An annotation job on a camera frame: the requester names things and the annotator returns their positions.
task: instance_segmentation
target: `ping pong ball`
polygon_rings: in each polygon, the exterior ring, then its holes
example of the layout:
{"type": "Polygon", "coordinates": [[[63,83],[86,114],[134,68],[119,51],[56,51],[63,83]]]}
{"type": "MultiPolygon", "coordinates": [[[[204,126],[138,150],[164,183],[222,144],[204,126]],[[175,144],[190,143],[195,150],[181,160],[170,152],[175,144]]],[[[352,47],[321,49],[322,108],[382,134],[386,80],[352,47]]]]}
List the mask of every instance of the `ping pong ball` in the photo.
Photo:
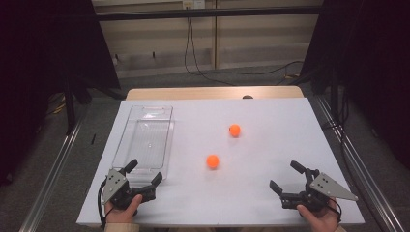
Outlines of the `ping pong ball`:
{"type": "Polygon", "coordinates": [[[220,159],[218,158],[217,155],[210,155],[208,156],[208,158],[206,158],[206,163],[208,164],[209,167],[216,168],[218,164],[220,163],[220,159]]]}
{"type": "Polygon", "coordinates": [[[238,137],[240,132],[241,132],[241,127],[239,127],[239,125],[237,124],[232,124],[229,127],[229,133],[234,137],[238,137]]]}

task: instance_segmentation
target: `white tabletop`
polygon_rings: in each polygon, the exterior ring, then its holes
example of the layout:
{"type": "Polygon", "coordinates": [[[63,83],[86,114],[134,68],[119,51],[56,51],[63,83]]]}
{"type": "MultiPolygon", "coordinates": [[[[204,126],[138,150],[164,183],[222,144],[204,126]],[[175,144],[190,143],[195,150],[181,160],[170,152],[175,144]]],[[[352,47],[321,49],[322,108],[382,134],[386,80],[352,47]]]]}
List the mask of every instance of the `white tabletop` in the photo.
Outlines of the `white tabletop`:
{"type": "MultiPolygon", "coordinates": [[[[308,99],[122,101],[77,223],[99,225],[97,193],[121,140],[133,105],[171,105],[174,132],[167,179],[157,199],[138,208],[136,223],[156,227],[281,226],[305,224],[296,210],[281,208],[270,190],[304,190],[306,178],[290,167],[296,160],[325,172],[348,189],[308,99]],[[233,138],[231,124],[241,126],[233,138]],[[210,154],[220,165],[206,165],[210,154]]],[[[337,201],[342,223],[364,223],[356,202],[337,201]]]]}

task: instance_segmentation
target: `transparent tray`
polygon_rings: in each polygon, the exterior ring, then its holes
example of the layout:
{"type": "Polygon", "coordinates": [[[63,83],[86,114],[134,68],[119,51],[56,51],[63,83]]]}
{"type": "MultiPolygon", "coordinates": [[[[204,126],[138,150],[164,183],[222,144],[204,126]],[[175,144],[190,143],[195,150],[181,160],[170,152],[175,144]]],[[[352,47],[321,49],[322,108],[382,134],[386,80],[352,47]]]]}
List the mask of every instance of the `transparent tray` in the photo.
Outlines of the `transparent tray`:
{"type": "Polygon", "coordinates": [[[173,133],[172,106],[135,105],[130,111],[120,145],[112,163],[123,168],[136,159],[138,165],[127,174],[131,184],[147,184],[161,171],[166,178],[173,133]]]}

